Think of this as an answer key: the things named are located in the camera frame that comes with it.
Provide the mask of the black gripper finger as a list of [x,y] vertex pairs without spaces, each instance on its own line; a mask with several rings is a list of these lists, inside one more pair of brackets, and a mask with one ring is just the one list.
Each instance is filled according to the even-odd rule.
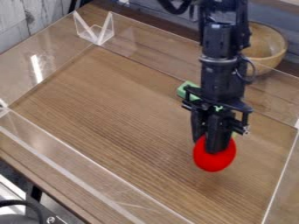
[[192,141],[197,142],[205,132],[205,112],[197,109],[190,111],[190,134]]
[[206,152],[216,154],[224,151],[229,144],[232,130],[229,128],[229,119],[233,117],[230,112],[212,114],[208,118],[206,129]]

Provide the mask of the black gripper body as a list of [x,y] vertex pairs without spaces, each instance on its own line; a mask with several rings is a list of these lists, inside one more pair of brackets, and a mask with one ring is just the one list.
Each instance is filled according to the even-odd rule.
[[200,62],[200,85],[181,84],[181,106],[190,112],[193,109],[205,112],[206,129],[212,114],[230,112],[233,117],[228,120],[228,127],[242,135],[248,131],[248,116],[253,111],[242,102],[245,85],[253,81],[248,76],[250,61],[244,55],[237,55],[232,59],[201,58]]

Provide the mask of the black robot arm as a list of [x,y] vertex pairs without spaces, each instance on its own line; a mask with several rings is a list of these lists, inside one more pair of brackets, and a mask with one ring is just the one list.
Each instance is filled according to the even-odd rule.
[[193,141],[216,154],[229,146],[233,133],[248,131],[253,109],[242,102],[252,65],[241,51],[249,47],[248,0],[157,0],[173,15],[193,5],[198,15],[200,84],[182,87],[182,106],[190,111]]

